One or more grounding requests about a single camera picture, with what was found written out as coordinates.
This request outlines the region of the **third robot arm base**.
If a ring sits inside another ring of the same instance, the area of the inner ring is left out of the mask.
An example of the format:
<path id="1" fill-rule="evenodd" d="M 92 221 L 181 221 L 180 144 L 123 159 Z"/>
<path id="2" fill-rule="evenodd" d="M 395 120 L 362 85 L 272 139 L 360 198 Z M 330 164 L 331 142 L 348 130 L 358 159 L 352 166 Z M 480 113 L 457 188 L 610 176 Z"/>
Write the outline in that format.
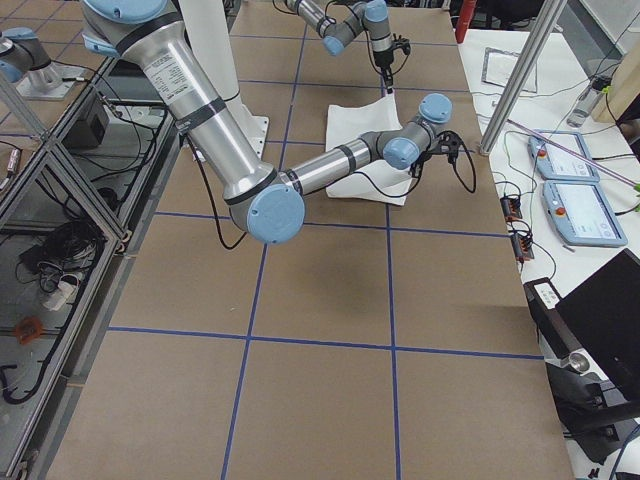
<path id="1" fill-rule="evenodd" d="M 73 81 L 63 80 L 35 32 L 27 27 L 1 31 L 1 73 L 17 85 L 20 95 L 33 100 L 62 100 Z"/>

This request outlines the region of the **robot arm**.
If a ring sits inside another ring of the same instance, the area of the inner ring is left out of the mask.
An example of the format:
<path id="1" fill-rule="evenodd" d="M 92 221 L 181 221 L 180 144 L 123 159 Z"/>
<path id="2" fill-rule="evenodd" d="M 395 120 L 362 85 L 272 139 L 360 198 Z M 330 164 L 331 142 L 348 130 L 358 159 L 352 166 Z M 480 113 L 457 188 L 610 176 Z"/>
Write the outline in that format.
<path id="1" fill-rule="evenodd" d="M 142 70 L 195 157 L 221 181 L 232 221 L 261 243 L 293 238 L 305 219 L 307 195 L 367 177 L 370 164 L 419 179 L 435 155 L 457 161 L 463 143 L 447 127 L 451 101 L 434 93 L 404 126 L 362 133 L 280 170 L 262 158 L 267 119 L 252 115 L 240 99 L 220 2 L 85 1 L 81 8 L 86 48 Z"/>
<path id="2" fill-rule="evenodd" d="M 373 70 L 381 77 L 385 92 L 394 91 L 394 75 L 411 54 L 408 38 L 392 32 L 389 8 L 385 1 L 328 1 L 321 7 L 316 1 L 283 1 L 280 13 L 295 15 L 312 27 L 331 56 L 340 55 L 361 34 L 366 36 L 368 56 Z"/>

